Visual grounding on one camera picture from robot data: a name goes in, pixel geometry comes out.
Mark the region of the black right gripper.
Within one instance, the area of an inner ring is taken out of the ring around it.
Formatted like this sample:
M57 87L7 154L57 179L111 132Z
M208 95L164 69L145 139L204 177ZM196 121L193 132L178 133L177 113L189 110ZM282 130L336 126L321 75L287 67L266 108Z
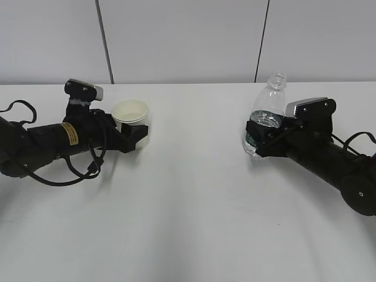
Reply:
M248 120L245 152L249 156L289 157L293 160L334 160L332 132L313 131L286 117L282 118L279 128Z

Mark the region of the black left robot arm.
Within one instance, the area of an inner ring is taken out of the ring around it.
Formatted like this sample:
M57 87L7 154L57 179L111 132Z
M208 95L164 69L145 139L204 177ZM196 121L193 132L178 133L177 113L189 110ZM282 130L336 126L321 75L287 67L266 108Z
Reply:
M124 125L117 129L113 117L100 109L68 105L61 123L24 128L25 121L1 119L1 173L23 178L58 159L101 151L90 171L96 173L108 150L134 151L146 137L146 125Z

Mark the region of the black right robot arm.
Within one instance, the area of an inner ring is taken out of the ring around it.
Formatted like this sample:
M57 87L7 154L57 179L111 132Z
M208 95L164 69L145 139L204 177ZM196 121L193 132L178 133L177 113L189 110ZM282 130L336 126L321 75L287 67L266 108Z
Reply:
M259 156L291 159L338 189L357 213L375 216L375 158L350 151L357 134L336 145L329 117L311 121L285 117L279 128L249 120L246 131Z

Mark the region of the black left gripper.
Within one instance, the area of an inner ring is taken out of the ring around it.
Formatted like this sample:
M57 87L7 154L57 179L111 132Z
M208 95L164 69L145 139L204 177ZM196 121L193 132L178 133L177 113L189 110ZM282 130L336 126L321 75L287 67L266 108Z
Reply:
M148 126L122 123L121 131L110 113L89 106L67 105L63 120L73 126L78 143L67 146L66 153L82 153L95 149L129 153L148 144Z

